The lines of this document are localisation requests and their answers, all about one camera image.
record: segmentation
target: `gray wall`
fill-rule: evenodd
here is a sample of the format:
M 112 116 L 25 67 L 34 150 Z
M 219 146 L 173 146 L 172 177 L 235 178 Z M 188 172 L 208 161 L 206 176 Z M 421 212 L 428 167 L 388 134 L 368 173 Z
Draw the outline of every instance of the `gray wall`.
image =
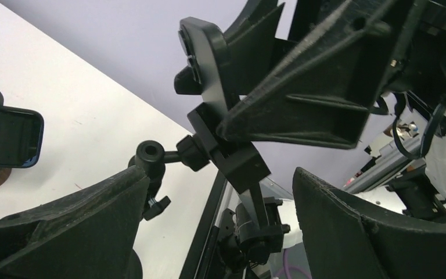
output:
M 179 20 L 188 16 L 198 17 L 214 22 L 225 30 L 246 0 L 0 2 L 144 101 L 190 129 L 186 114 L 201 99 L 198 96 L 178 96 L 173 89 L 174 76 L 186 63 L 177 36 Z M 277 37 L 286 37 L 295 3 L 296 0 L 287 1 Z M 382 131 L 390 120 L 376 119 L 374 122 L 376 125 L 371 125 L 363 137 L 365 143 Z M 357 151 L 270 143 L 257 145 L 273 171 L 273 179 L 289 191 L 296 166 L 302 166 L 333 185 L 340 186 L 365 161 L 362 150 L 366 144 L 363 143 Z

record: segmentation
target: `white tabletop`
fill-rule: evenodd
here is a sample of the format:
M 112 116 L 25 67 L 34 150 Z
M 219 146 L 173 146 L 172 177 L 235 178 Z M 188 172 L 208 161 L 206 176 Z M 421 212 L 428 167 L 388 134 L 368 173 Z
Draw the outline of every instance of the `white tabletop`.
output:
M 88 187 L 126 168 L 136 146 L 167 150 L 188 132 L 0 4 L 0 91 L 6 106 L 45 119 L 38 164 L 0 186 L 0 218 Z M 139 226 L 145 278 L 178 278 L 216 175 L 169 164 L 159 197 L 172 203 Z

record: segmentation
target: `cable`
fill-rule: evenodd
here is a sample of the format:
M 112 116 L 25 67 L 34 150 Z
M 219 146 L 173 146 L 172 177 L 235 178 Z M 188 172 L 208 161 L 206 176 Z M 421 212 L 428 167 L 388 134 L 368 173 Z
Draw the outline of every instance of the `cable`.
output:
M 280 270 L 278 270 L 278 272 L 276 273 L 276 275 L 274 275 L 275 277 L 279 277 L 281 275 L 283 275 L 283 273 L 286 274 L 286 279 L 292 279 L 292 274 L 291 274 L 291 270 L 295 270 L 300 272 L 301 274 L 303 274 L 305 277 L 307 277 L 308 279 L 312 279 L 312 276 L 306 272 L 304 269 L 302 269 L 301 267 L 298 266 L 291 266 L 288 263 L 288 249 L 285 249 L 283 252 L 283 268 L 281 268 Z
M 420 151 L 418 153 L 410 153 L 409 151 L 404 148 L 401 142 L 401 138 L 399 137 L 399 134 L 397 133 L 397 124 L 401 118 L 401 114 L 406 108 L 406 96 L 404 93 L 394 93 L 395 98 L 397 100 L 397 103 L 394 107 L 394 114 L 395 119 L 393 122 L 393 138 L 394 143 L 397 147 L 397 149 L 403 154 L 406 158 L 410 160 L 418 160 L 420 158 L 425 157 L 428 154 L 428 151 L 430 150 L 431 142 L 433 140 L 433 137 L 435 136 L 435 133 L 440 126 L 442 120 L 444 119 L 444 114 L 446 111 L 446 94 L 442 97 L 442 100 L 435 108 L 435 111 L 433 112 L 432 117 L 430 118 L 425 131 L 423 132 L 422 138 L 421 138 L 421 147 Z

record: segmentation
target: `smartphone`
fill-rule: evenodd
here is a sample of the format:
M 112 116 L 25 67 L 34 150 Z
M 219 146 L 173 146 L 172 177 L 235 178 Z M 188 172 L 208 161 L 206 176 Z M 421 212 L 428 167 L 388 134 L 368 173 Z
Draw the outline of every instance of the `smartphone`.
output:
M 38 112 L 0 106 L 0 167 L 34 166 L 43 133 L 44 118 Z

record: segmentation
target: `smartphone screen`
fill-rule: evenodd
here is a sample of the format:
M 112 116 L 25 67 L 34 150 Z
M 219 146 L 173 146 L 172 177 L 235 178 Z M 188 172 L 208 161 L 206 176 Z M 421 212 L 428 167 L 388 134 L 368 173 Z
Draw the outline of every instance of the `smartphone screen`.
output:
M 43 130 L 44 119 L 38 112 L 0 106 L 0 167 L 35 165 Z

